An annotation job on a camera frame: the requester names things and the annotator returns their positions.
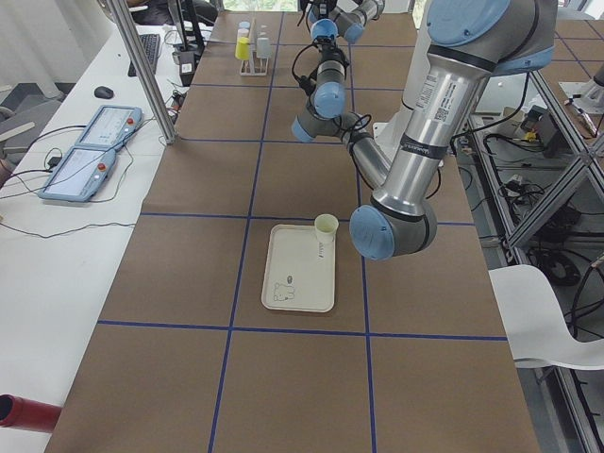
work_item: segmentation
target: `computer mouse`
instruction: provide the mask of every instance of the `computer mouse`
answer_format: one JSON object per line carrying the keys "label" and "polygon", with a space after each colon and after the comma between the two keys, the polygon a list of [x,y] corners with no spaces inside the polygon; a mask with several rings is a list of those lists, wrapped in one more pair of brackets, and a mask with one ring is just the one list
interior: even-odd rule
{"label": "computer mouse", "polygon": [[96,87],[94,90],[94,97],[98,97],[101,99],[111,99],[113,97],[113,90],[108,87]]}

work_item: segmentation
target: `yellow cup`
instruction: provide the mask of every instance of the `yellow cup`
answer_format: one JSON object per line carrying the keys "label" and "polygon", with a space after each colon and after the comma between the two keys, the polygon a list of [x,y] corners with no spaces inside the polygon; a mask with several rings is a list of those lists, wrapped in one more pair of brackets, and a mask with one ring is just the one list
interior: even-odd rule
{"label": "yellow cup", "polygon": [[235,58],[241,60],[249,59],[249,38],[241,36],[237,40],[237,45],[235,46]]}

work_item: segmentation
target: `blue joint cap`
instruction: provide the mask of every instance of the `blue joint cap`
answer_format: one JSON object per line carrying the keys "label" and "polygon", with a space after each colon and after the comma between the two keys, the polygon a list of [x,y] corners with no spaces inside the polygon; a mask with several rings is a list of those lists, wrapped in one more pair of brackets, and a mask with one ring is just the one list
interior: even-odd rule
{"label": "blue joint cap", "polygon": [[310,36],[316,40],[320,36],[336,39],[338,36],[338,26],[329,19],[320,19],[310,28]]}
{"label": "blue joint cap", "polygon": [[302,143],[310,143],[314,140],[314,137],[311,137],[309,133],[304,130],[304,127],[300,125],[297,116],[295,117],[295,120],[292,123],[292,133]]}
{"label": "blue joint cap", "polygon": [[309,10],[308,16],[309,16],[309,21],[311,24],[314,24],[315,22],[317,22],[317,16],[314,15],[314,11],[312,10],[312,8]]}
{"label": "blue joint cap", "polygon": [[428,11],[428,34],[435,44],[457,47],[495,26],[512,0],[434,0]]}
{"label": "blue joint cap", "polygon": [[350,217],[350,236],[359,253],[369,260],[387,260],[394,254],[390,223],[373,206],[361,206]]}
{"label": "blue joint cap", "polygon": [[323,118],[331,119],[340,116],[344,113],[346,90],[338,82],[324,83],[314,93],[312,104]]}
{"label": "blue joint cap", "polygon": [[365,31],[364,26],[362,26],[361,24],[353,24],[345,31],[344,39],[346,40],[346,42],[356,44],[357,41],[361,38],[363,31]]}
{"label": "blue joint cap", "polygon": [[493,77],[496,76],[511,76],[514,74],[523,74],[530,71],[537,71],[538,69],[546,67],[551,59],[554,58],[554,47],[549,47],[540,52],[536,52],[519,59],[513,59],[511,61],[504,61],[497,64],[497,67],[493,71]]}

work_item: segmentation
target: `white wall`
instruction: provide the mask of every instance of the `white wall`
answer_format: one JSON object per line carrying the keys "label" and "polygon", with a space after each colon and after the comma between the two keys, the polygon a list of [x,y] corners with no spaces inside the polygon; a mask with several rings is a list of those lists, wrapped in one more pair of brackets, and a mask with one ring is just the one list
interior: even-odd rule
{"label": "white wall", "polygon": [[112,27],[95,0],[0,0],[0,85],[77,82]]}

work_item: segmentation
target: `test tube rack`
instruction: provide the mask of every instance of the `test tube rack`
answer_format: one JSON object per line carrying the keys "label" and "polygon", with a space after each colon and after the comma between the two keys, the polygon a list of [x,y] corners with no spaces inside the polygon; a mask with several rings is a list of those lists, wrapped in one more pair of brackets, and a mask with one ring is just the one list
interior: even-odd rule
{"label": "test tube rack", "polygon": [[256,18],[253,18],[249,28],[249,59],[243,60],[240,76],[266,76],[268,74],[269,58],[258,57]]}

